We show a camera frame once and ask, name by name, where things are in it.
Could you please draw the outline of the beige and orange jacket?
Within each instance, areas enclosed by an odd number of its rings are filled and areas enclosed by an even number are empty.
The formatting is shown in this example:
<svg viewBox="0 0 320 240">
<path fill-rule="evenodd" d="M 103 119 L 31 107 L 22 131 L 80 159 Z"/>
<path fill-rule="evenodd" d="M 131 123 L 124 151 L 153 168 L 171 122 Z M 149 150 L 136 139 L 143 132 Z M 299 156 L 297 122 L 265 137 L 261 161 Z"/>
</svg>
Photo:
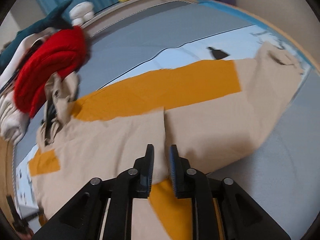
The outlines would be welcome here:
<svg viewBox="0 0 320 240">
<path fill-rule="evenodd" d="M 133 239 L 191 239 L 191 202 L 175 198 L 169 147 L 209 173 L 259 148 L 295 95 L 303 69 L 265 42 L 252 59 L 202 60 L 137 75 L 72 103 L 68 122 L 29 169 L 35 198 L 52 218 L 90 179 L 115 178 L 155 148 L 151 195 L 136 200 Z"/>
</svg>

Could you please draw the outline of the grey printed bed sheet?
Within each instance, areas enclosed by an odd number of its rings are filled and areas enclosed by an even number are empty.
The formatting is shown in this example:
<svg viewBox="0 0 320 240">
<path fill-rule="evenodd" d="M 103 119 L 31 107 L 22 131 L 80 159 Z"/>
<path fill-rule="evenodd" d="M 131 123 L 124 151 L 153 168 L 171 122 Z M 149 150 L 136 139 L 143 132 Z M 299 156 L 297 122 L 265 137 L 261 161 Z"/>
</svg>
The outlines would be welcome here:
<svg viewBox="0 0 320 240">
<path fill-rule="evenodd" d="M 80 69 L 80 95 L 160 68 L 166 60 L 189 64 L 209 56 L 190 48 L 212 46 L 231 59 L 242 59 L 252 57 L 264 41 L 298 56 L 305 70 L 302 85 L 263 146 L 212 177 L 233 178 L 292 239 L 300 239 L 319 213 L 319 74 L 315 64 L 273 27 L 207 0 L 151 7 L 93 37 L 91 58 Z"/>
</svg>

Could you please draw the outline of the white folded quilted garment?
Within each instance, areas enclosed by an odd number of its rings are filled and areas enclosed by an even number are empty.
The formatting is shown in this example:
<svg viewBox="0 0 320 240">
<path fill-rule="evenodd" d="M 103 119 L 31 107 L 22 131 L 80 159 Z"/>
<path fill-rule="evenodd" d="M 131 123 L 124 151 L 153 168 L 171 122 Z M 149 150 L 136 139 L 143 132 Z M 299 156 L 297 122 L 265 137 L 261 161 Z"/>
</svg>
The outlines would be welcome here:
<svg viewBox="0 0 320 240">
<path fill-rule="evenodd" d="M 17 109 L 14 103 L 14 82 L 18 68 L 28 53 L 34 53 L 47 37 L 44 33 L 36 33 L 23 39 L 1 74 L 1 137 L 14 145 L 23 138 L 29 122 L 28 115 Z"/>
</svg>

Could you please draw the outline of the red folded knit garment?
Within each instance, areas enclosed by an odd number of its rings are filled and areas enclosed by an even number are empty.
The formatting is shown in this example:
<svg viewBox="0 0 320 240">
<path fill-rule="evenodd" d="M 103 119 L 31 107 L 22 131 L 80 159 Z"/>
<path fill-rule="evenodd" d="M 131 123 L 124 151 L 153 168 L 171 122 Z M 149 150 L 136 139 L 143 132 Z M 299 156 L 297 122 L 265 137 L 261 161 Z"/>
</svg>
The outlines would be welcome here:
<svg viewBox="0 0 320 240">
<path fill-rule="evenodd" d="M 33 118 L 46 101 L 44 85 L 52 74 L 61 79 L 85 62 L 87 44 L 79 26 L 52 35 L 22 67 L 14 88 L 16 107 Z"/>
</svg>

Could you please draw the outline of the white plush toy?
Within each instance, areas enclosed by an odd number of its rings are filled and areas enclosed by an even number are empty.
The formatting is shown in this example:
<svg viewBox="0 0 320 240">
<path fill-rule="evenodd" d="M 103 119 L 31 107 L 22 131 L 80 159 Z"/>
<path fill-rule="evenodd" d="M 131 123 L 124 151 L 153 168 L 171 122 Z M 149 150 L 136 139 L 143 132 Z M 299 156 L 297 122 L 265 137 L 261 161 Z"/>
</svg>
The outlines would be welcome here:
<svg viewBox="0 0 320 240">
<path fill-rule="evenodd" d="M 92 2 L 81 2 L 69 12 L 72 26 L 82 26 L 94 17 L 94 5 Z"/>
</svg>

